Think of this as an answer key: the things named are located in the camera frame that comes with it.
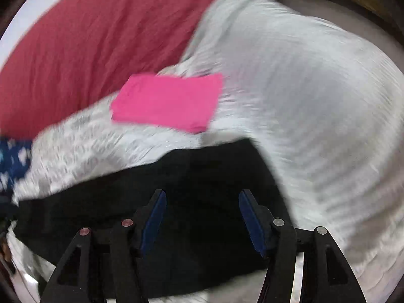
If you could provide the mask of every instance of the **crumpled fabric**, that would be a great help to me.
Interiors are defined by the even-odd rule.
[[[0,191],[12,190],[31,164],[32,141],[0,138]]]
[[[173,142],[204,146],[247,136],[274,171],[295,225],[328,228],[367,302],[384,303],[404,270],[404,75],[370,42],[274,0],[216,0],[181,62],[161,74],[215,72],[223,74],[223,92],[207,132],[109,128],[103,101],[95,115],[84,111],[40,135],[31,176],[16,195],[43,197],[152,162]],[[296,264],[293,303],[301,257]],[[255,303],[264,274],[251,277],[184,300]]]

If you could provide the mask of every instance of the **black cloth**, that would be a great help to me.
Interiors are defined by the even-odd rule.
[[[18,206],[13,204],[13,193],[11,189],[0,191],[0,220],[15,220],[17,217]]]
[[[78,229],[109,228],[163,189],[167,210],[155,244],[138,260],[139,274],[148,298],[186,294],[265,268],[239,210],[238,195],[245,188],[274,216],[290,221],[266,164],[243,139],[173,150],[155,163],[21,201],[15,234],[57,264]]]

